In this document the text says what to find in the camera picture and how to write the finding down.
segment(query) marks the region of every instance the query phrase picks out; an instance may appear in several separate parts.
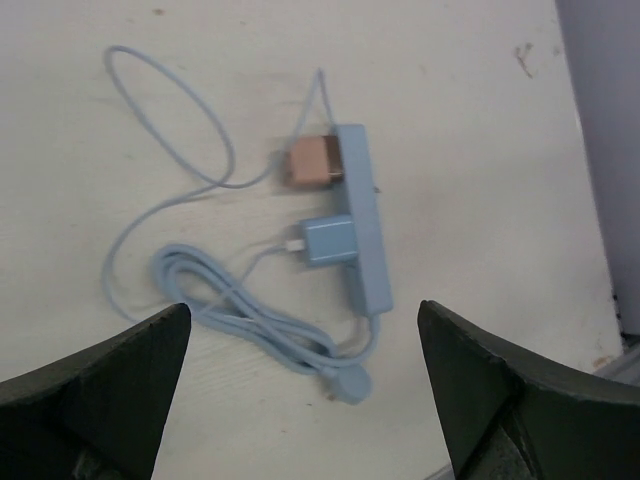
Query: light blue power strip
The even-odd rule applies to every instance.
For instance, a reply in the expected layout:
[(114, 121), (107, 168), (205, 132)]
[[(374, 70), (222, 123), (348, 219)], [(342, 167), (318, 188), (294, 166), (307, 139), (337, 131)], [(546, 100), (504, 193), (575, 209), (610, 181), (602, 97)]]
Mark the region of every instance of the light blue power strip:
[(311, 267), (344, 264), (353, 310), (372, 317), (393, 309), (391, 284), (363, 125), (335, 125), (344, 179), (332, 186), (336, 210), (330, 217), (300, 222)]

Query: white surface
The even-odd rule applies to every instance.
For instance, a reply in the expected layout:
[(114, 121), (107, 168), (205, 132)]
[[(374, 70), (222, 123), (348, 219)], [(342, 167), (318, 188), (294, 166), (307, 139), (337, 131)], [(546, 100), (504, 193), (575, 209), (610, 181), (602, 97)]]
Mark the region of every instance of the white surface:
[[(238, 179), (289, 133), (318, 65), (338, 121), (368, 128), (397, 305), (368, 362), (373, 398), (332, 403), (314, 379), (195, 327), (154, 478), (426, 477), (447, 454), (416, 329), (424, 298), (584, 370), (620, 352), (551, 0), (5, 0), (0, 13), (2, 379), (127, 326), (100, 294), (103, 255), (135, 215), (195, 184), (117, 96), (105, 46), (141, 48), (204, 92), (236, 141)], [(514, 57), (527, 42), (533, 79)], [(221, 143), (196, 110), (120, 65), (167, 134), (219, 172)], [(239, 271), (247, 246), (325, 203), (273, 179), (163, 213), (124, 247), (125, 298), (140, 317), (160, 307), (145, 268), (166, 242)], [(337, 278), (284, 258), (248, 283), (346, 338)]]

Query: white table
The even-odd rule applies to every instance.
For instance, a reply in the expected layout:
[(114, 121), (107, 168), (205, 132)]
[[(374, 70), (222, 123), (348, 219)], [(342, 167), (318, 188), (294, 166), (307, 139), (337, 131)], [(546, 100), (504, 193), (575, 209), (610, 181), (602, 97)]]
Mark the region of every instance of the white table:
[[(154, 478), (419, 480), (444, 465), (424, 298), (583, 370), (620, 353), (552, 0), (7, 0), (0, 13), (0, 379), (126, 328), (100, 293), (103, 255), (135, 215), (196, 185), (118, 97), (105, 46), (147, 51), (204, 92), (236, 141), (238, 179), (281, 145), (317, 66), (338, 121), (368, 128), (396, 300), (368, 362), (373, 397), (330, 402), (314, 379), (196, 326)], [(528, 43), (525, 72), (514, 52)], [(164, 131), (220, 172), (196, 109), (150, 69), (119, 65)], [(163, 244), (239, 272), (326, 203), (272, 179), (162, 213), (117, 265), (128, 307), (163, 305), (146, 270)], [(284, 258), (248, 286), (342, 339), (354, 320), (337, 279)]]

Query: power cord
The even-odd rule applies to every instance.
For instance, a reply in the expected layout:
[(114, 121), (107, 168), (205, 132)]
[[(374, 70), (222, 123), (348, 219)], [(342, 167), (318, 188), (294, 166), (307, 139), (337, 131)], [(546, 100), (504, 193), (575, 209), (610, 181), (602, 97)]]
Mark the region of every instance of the power cord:
[[(158, 131), (144, 110), (129, 94), (118, 75), (113, 63), (113, 57), (116, 53), (131, 55), (156, 69), (173, 81), (204, 112), (222, 139), (227, 153), (227, 168), (219, 179), (211, 178), (193, 166)], [(215, 188), (243, 189), (256, 185), (267, 178), (281, 166), (286, 153), (300, 137), (318, 90), (320, 90), (322, 102), (331, 125), (335, 125), (335, 121), (329, 103), (324, 74), (322, 70), (318, 70), (313, 76), (300, 115), (292, 134), (285, 142), (280, 158), (271, 161), (262, 173), (252, 180), (244, 183), (229, 183), (236, 165), (233, 142), (216, 112), (200, 95), (164, 65), (133, 48), (124, 46), (107, 48), (104, 53), (104, 64), (116, 89), (147, 132), (158, 141), (180, 166), (205, 182), (203, 187), (165, 200), (138, 216), (116, 237), (105, 257), (101, 272), (104, 295), (118, 314), (131, 322), (137, 323), (139, 320), (129, 315), (118, 304), (111, 285), (116, 256), (131, 232), (153, 214), (165, 208), (191, 201)], [(193, 319), (200, 324), (255, 343), (294, 372), (306, 375), (320, 375), (328, 380), (331, 394), (338, 400), (350, 404), (359, 403), (371, 393), (371, 378), (361, 364), (376, 347), (380, 331), (379, 318), (373, 316), (368, 319), (370, 338), (360, 353), (352, 357), (343, 357), (340, 356), (337, 345), (328, 334), (313, 325), (265, 307), (242, 286), (246, 277), (251, 274), (258, 262), (266, 256), (302, 249), (304, 249), (304, 244), (299, 241), (290, 241), (285, 245), (271, 247), (257, 255), (246, 272), (239, 280), (236, 280), (220, 263), (201, 250), (189, 245), (170, 244), (153, 255), (151, 271), (157, 288), (164, 293), (167, 299), (172, 302), (186, 303), (191, 309)], [(198, 276), (212, 290), (218, 292), (220, 298), (216, 302), (206, 303), (189, 296), (180, 286), (179, 277), (183, 274)], [(223, 304), (230, 304), (232, 308), (220, 306)]]

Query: wall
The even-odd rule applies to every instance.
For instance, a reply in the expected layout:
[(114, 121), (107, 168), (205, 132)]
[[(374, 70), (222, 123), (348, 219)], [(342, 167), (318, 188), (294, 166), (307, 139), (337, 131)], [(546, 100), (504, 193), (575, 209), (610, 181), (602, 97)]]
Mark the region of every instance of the wall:
[(625, 332), (640, 334), (640, 65), (633, 0), (558, 0)]
[[(314, 379), (196, 326), (155, 478), (417, 480), (444, 465), (424, 298), (583, 370), (620, 353), (551, 0), (5, 0), (0, 13), (0, 379), (126, 328), (100, 293), (103, 256), (135, 215), (197, 185), (118, 97), (105, 46), (147, 51), (204, 92), (239, 180), (282, 144), (319, 65), (338, 120), (368, 128), (396, 300), (367, 364), (373, 397), (330, 402)], [(163, 131), (220, 172), (197, 110), (150, 69), (118, 64)], [(308, 131), (323, 126), (318, 114)], [(163, 213), (124, 246), (123, 302), (139, 317), (163, 305), (147, 261), (165, 243), (239, 272), (327, 200), (272, 179)], [(337, 278), (272, 259), (248, 287), (342, 340), (355, 322)]]

